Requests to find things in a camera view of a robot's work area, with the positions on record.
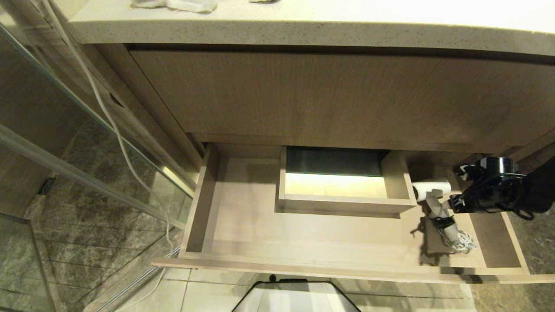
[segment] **wooden drawer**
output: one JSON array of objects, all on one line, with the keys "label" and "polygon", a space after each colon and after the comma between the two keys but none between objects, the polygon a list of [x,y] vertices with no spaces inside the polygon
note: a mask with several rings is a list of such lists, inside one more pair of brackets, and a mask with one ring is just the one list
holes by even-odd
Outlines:
[{"label": "wooden drawer", "polygon": [[286,161],[282,147],[276,212],[398,218],[416,205],[401,152],[380,161],[381,177],[289,173]]},{"label": "wooden drawer", "polygon": [[499,154],[553,130],[555,67],[375,54],[130,51],[201,142]]},{"label": "wooden drawer", "polygon": [[[392,168],[405,173],[402,153],[389,156],[384,160],[394,159]],[[287,201],[280,196],[281,160],[280,147],[209,145],[179,257],[153,264],[424,283],[554,281],[529,274],[506,214],[486,215],[486,222],[457,214],[478,249],[449,255],[418,205],[387,218],[280,211]],[[454,194],[450,172],[435,168]]]}]

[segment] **white cloth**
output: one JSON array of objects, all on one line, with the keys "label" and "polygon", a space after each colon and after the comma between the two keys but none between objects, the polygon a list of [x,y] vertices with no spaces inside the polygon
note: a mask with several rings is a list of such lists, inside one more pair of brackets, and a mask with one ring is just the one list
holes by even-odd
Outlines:
[{"label": "white cloth", "polygon": [[170,9],[178,9],[195,13],[210,13],[218,5],[218,0],[168,0]]},{"label": "white cloth", "polygon": [[166,0],[131,0],[131,6],[134,8],[158,8],[165,7]]}]

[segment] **countertop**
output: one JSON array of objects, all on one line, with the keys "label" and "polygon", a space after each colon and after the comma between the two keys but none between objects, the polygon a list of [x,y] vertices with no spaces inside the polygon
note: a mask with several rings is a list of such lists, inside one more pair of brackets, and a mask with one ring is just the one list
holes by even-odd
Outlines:
[{"label": "countertop", "polygon": [[555,56],[555,1],[219,0],[209,14],[89,0],[81,43],[206,43],[472,49]]}]

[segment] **power cord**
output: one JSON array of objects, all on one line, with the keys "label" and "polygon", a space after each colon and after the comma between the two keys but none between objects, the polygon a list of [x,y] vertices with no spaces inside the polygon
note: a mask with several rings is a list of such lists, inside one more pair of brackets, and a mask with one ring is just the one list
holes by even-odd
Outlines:
[{"label": "power cord", "polygon": [[472,240],[472,236],[469,233],[466,233],[463,230],[458,230],[458,240],[457,241],[449,241],[449,238],[445,234],[445,232],[437,228],[437,232],[441,236],[441,241],[447,247],[452,248],[455,253],[468,253],[470,250],[475,250],[478,248],[476,243]]},{"label": "power cord", "polygon": [[[170,245],[170,252],[173,251],[174,245],[171,242],[170,235],[169,235],[170,220],[169,220],[169,215],[168,215],[167,208],[165,207],[164,203],[160,200],[160,198],[154,193],[154,191],[146,183],[144,183],[144,181],[139,177],[139,175],[135,171],[135,168],[133,168],[133,165],[131,164],[131,160],[129,159],[129,155],[127,154],[127,150],[125,149],[122,134],[119,131],[118,125],[115,123],[114,119],[110,115],[110,112],[107,110],[106,106],[104,105],[104,101],[102,100],[102,97],[100,96],[100,93],[98,92],[97,85],[94,82],[93,76],[90,73],[89,68],[87,67],[84,60],[81,58],[81,56],[77,52],[77,50],[76,50],[75,46],[73,45],[72,41],[69,39],[69,36],[66,34],[65,30],[63,29],[62,24],[60,23],[58,17],[54,13],[54,10],[52,9],[52,6],[50,5],[49,0],[42,0],[42,3],[44,4],[44,7],[46,8],[46,11],[48,12],[48,15],[52,19],[52,22],[54,23],[54,27],[58,31],[59,35],[66,42],[66,44],[68,45],[69,50],[75,56],[75,58],[77,59],[77,62],[79,62],[79,65],[85,71],[85,74],[87,75],[87,79],[89,80],[90,86],[93,88],[94,96],[96,97],[96,99],[98,101],[98,104],[100,105],[100,108],[102,109],[102,112],[106,115],[106,118],[108,118],[108,121],[110,121],[110,124],[112,125],[112,128],[114,129],[114,132],[115,132],[116,136],[118,137],[118,143],[119,143],[119,146],[122,150],[123,157],[125,158],[125,162],[127,163],[127,166],[129,167],[129,170],[131,171],[131,173],[133,174],[135,179],[139,182],[139,184],[144,189],[146,189],[150,193],[150,195],[152,195],[152,197],[154,197],[156,199],[156,201],[160,204],[160,207],[158,207],[158,209],[166,217],[166,235],[165,235],[166,241]],[[166,269],[164,268],[162,270],[162,272],[160,273],[160,277],[158,279],[158,282],[156,283],[156,286],[154,287],[154,289],[151,292],[149,292],[146,296],[140,298],[139,300],[116,310],[116,312],[127,309],[127,308],[143,301],[148,296],[152,295],[152,293],[155,292],[157,290],[158,286],[160,285],[160,282],[162,281],[162,277],[164,276],[165,270]]]}]

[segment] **glass shower door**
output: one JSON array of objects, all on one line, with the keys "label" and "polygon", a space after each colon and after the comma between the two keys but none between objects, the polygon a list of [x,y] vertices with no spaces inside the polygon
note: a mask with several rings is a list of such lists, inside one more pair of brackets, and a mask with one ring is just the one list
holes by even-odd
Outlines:
[{"label": "glass shower door", "polygon": [[0,214],[0,310],[55,311],[28,220]]}]

